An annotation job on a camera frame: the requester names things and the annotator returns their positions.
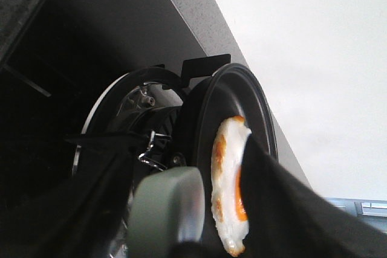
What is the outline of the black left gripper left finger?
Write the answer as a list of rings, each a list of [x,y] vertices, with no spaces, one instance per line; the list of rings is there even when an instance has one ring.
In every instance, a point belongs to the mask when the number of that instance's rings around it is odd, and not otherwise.
[[[91,165],[30,204],[1,215],[1,257],[108,257],[141,137],[67,137]]]

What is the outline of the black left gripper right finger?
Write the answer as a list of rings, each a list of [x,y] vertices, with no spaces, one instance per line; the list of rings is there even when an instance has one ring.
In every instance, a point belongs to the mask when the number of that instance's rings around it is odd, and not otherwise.
[[[244,149],[241,192],[252,257],[386,257],[386,235],[315,194],[253,136]]]

